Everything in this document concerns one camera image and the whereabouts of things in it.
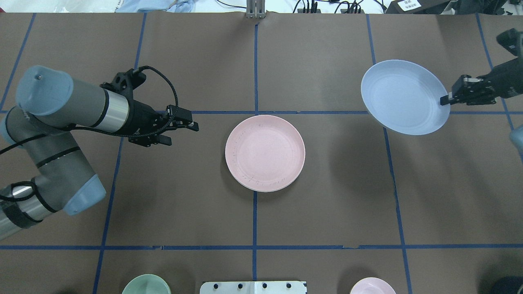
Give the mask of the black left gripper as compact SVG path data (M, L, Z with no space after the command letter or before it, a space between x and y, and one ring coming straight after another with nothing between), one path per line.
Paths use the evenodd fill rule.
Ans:
M129 142L143 147L171 146L172 139L163 133L177 129L199 131L199 124L194 122L190 110L168 105L165 111L158 112L144 103L134 101L132 112L121 128L121 135L127 137Z

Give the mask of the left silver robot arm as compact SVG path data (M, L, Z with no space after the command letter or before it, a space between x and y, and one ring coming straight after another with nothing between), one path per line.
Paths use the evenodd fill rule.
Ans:
M146 81L145 70L158 74L175 102L163 112L137 101L133 92ZM39 175L1 189L1 239L64 211L70 216L93 207L106 196L72 131L127 138L143 147L172 145L167 131L198 131L190 110L181 108L172 82L158 69L141 66L116 73L111 82L93 85L67 72L36 65L19 81L16 105L2 119L4 154L22 147Z

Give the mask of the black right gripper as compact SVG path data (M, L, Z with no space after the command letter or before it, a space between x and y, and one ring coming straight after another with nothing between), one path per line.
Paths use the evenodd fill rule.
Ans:
M523 93L522 59L514 58L493 67L491 72L473 78L461 75L449 94L441 96L440 105L493 105L496 98L512 98Z

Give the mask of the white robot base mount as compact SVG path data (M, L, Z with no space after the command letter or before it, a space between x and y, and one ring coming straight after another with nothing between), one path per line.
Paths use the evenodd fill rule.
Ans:
M304 281L216 281L201 285L200 294L307 294Z

